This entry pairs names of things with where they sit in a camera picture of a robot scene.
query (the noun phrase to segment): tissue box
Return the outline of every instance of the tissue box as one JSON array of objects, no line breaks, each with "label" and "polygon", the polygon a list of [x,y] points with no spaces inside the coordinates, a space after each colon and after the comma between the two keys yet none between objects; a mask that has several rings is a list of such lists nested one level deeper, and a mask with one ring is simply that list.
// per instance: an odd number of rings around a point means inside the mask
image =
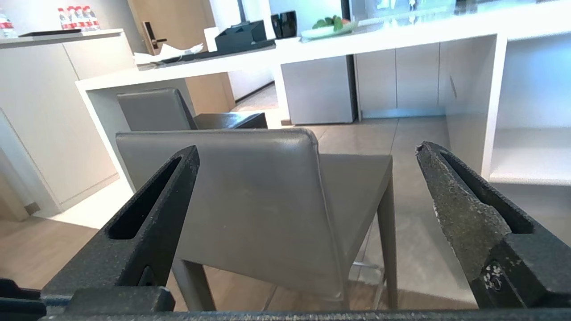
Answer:
[{"label": "tissue box", "polygon": [[214,38],[218,51],[250,47],[252,43],[267,39],[263,21],[245,22],[232,26]]}]

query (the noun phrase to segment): plate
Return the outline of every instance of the plate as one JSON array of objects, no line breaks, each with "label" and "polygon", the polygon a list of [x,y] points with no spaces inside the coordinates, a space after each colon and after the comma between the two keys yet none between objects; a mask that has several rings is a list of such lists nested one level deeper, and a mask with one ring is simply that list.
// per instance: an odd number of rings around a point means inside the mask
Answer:
[{"label": "plate", "polygon": [[350,33],[357,27],[357,22],[350,22],[343,25],[340,30],[334,31],[333,26],[321,27],[317,29],[309,29],[301,32],[301,37],[307,40],[320,39],[325,37],[331,37],[334,35]]}]

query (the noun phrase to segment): green vegetable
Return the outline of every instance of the green vegetable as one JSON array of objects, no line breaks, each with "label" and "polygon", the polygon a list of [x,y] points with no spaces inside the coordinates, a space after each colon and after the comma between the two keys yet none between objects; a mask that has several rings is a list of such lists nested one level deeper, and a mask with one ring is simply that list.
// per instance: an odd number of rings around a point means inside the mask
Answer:
[{"label": "green vegetable", "polygon": [[341,17],[335,17],[333,20],[333,31],[338,31],[343,29],[343,21],[341,21]]},{"label": "green vegetable", "polygon": [[312,27],[312,29],[330,27],[333,26],[333,31],[338,31],[343,29],[343,21],[341,17],[334,15],[331,17],[325,17],[325,19],[318,20]]},{"label": "green vegetable", "polygon": [[319,21],[317,21],[316,24],[313,25],[312,29],[317,29],[317,28],[321,28],[321,27],[327,27],[330,24],[328,24],[327,22],[325,22],[325,20],[321,19]]}]

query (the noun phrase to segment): gray chair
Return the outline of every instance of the gray chair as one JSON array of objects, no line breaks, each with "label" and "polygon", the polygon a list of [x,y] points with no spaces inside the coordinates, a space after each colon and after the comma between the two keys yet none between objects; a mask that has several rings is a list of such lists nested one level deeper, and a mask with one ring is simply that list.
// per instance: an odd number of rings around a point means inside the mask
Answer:
[{"label": "gray chair", "polygon": [[268,128],[264,113],[199,114],[192,117],[176,88],[118,94],[117,100],[132,131]]},{"label": "gray chair", "polygon": [[116,141],[135,188],[176,151],[198,148],[173,263],[189,309],[214,308],[200,264],[349,309],[349,269],[375,212],[389,307],[396,308],[391,156],[319,154],[306,129],[119,133]]}]

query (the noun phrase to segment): black vase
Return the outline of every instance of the black vase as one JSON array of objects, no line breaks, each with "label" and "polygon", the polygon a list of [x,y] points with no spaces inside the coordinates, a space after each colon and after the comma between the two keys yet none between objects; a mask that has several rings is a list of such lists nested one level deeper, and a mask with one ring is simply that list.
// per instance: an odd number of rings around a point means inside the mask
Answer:
[{"label": "black vase", "polygon": [[295,11],[272,15],[272,27],[276,33],[276,39],[297,36],[297,18]]}]

